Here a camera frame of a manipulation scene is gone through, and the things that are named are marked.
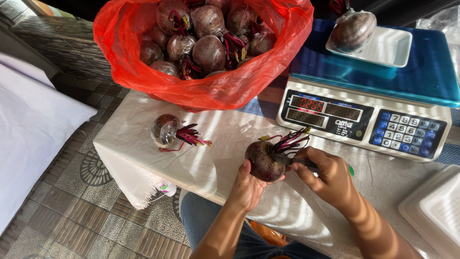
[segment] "person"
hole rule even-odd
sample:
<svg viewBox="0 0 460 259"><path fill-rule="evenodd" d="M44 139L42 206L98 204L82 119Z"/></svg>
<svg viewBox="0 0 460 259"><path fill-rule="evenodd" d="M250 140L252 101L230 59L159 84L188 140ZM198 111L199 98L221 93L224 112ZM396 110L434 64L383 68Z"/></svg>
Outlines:
<svg viewBox="0 0 460 259"><path fill-rule="evenodd" d="M299 163L293 163L291 168L316 195L345 217L365 259L423 258L358 193L342 158L313 147L301 149L295 156L309 158L318 165L319 177ZM283 247L270 245L252 230L245 222L246 214L257 205L270 183L255 178L250 171L251 163L245 160L223 206L192 192L181 195L180 216L193 251L190 259L329 258L297 241Z"/></svg>

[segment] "scale weighing platform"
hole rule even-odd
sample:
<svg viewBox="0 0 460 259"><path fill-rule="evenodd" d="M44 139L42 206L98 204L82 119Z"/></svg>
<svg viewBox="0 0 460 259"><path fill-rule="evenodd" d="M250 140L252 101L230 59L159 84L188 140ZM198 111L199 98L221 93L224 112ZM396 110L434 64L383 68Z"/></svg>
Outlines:
<svg viewBox="0 0 460 259"><path fill-rule="evenodd" d="M417 162L435 160L460 89L442 32L409 31L408 65L388 68L338 56L325 45L334 21L315 19L290 65L277 115L281 126Z"/></svg>

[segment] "white tablecloth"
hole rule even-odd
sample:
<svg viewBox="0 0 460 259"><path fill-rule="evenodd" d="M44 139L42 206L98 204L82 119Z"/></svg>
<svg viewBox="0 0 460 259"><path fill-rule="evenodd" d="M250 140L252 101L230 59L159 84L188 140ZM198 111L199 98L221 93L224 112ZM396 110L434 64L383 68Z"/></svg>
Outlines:
<svg viewBox="0 0 460 259"><path fill-rule="evenodd" d="M43 70L0 53L0 233L70 135L97 110Z"/></svg>
<svg viewBox="0 0 460 259"><path fill-rule="evenodd" d="M268 87L240 111L200 114L131 90L96 136L94 146L136 208L147 205L152 186L161 178L223 204L246 147L263 135L287 133L272 119L282 84ZM159 152L150 137L150 125L164 113L176 115L186 121L184 125L198 123L201 138L212 140L214 146L185 145L180 152ZM448 141L459 139L458 128L453 132ZM440 258L399 214L397 206L444 164L415 163L320 137L312 137L310 144L348 161L355 169L353 180L361 194L426 258ZM249 217L334 258L361 257L344 218L295 173L289 172L284 181L270 185Z"/></svg>

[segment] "tiled floor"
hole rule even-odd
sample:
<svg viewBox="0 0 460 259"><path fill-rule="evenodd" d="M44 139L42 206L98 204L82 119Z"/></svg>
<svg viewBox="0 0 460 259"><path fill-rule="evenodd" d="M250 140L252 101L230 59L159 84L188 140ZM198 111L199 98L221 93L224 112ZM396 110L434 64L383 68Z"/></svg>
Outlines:
<svg viewBox="0 0 460 259"><path fill-rule="evenodd" d="M69 138L0 236L0 259L188 258L180 190L136 210L94 149L94 137L129 90L68 75L53 83L98 113Z"/></svg>

